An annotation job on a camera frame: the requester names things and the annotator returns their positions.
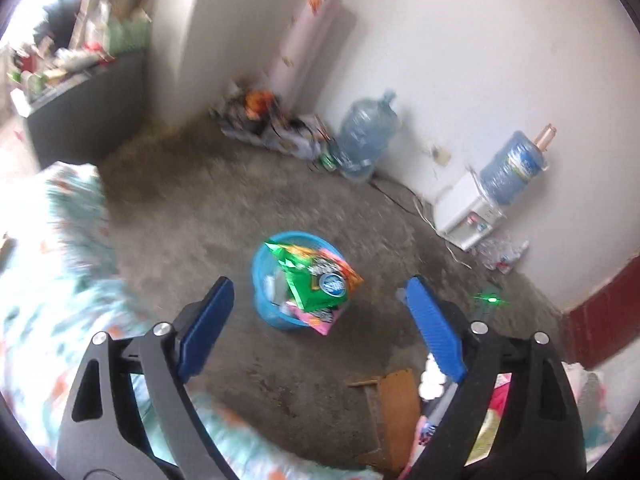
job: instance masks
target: white wall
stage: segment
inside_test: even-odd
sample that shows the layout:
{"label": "white wall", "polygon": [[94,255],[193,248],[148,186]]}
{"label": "white wall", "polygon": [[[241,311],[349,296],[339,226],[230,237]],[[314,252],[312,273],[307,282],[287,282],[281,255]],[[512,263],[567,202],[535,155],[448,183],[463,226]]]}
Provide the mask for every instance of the white wall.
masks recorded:
{"label": "white wall", "polygon": [[228,81],[267,67],[297,0],[156,0],[150,67],[156,119],[180,125]]}
{"label": "white wall", "polygon": [[[612,278],[640,247],[640,34],[620,2],[344,2],[302,108],[337,128],[353,100],[395,89],[405,128],[383,167],[429,200],[514,130],[552,122],[551,168],[510,211],[530,240],[519,269],[562,309]],[[417,139],[447,148],[449,166]]]}
{"label": "white wall", "polygon": [[149,91],[154,117],[174,125],[179,114],[177,84],[197,0],[155,0],[149,51]]}

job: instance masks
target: red wall trim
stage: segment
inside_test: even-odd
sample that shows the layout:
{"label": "red wall trim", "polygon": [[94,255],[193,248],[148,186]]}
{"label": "red wall trim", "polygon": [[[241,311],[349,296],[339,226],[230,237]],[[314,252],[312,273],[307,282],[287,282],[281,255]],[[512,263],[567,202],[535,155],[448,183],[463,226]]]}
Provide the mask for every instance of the red wall trim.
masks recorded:
{"label": "red wall trim", "polygon": [[592,368],[640,334],[640,258],[563,317],[568,356]]}

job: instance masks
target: snack wrapper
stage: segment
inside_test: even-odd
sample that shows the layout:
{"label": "snack wrapper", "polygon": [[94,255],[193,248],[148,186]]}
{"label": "snack wrapper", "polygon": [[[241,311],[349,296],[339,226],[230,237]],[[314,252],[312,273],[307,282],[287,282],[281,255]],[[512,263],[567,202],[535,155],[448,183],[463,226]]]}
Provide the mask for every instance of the snack wrapper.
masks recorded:
{"label": "snack wrapper", "polygon": [[271,241],[266,245],[284,271],[298,308],[305,314],[345,303],[363,281],[347,262],[325,249]]}
{"label": "snack wrapper", "polygon": [[327,335],[334,323],[338,321],[338,318],[349,306],[349,302],[347,301],[335,308],[321,308],[314,312],[304,312],[300,310],[293,300],[287,301],[286,305],[289,307],[289,311],[300,321],[308,324],[316,332]]}

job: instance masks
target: green snack bag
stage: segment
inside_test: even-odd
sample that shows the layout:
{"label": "green snack bag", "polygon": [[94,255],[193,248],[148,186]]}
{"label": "green snack bag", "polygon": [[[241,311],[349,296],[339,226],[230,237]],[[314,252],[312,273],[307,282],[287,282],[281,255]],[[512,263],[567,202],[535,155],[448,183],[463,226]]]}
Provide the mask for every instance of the green snack bag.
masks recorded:
{"label": "green snack bag", "polygon": [[291,293],[304,312],[336,307],[349,298],[348,280],[330,253],[266,242],[285,273]]}

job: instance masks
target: wall outlet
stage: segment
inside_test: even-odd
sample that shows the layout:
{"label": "wall outlet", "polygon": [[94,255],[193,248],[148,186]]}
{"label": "wall outlet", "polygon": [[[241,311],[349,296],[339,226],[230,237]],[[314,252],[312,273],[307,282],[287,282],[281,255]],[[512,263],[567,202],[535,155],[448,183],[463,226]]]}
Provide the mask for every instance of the wall outlet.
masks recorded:
{"label": "wall outlet", "polygon": [[441,167],[445,167],[449,161],[451,160],[451,154],[445,150],[444,148],[441,148],[440,146],[434,146],[433,147],[433,151],[431,152],[431,156],[433,157],[433,161]]}
{"label": "wall outlet", "polygon": [[449,164],[451,160],[451,154],[447,150],[442,146],[434,144],[430,140],[421,142],[420,150],[426,155],[429,155],[438,166],[443,168]]}

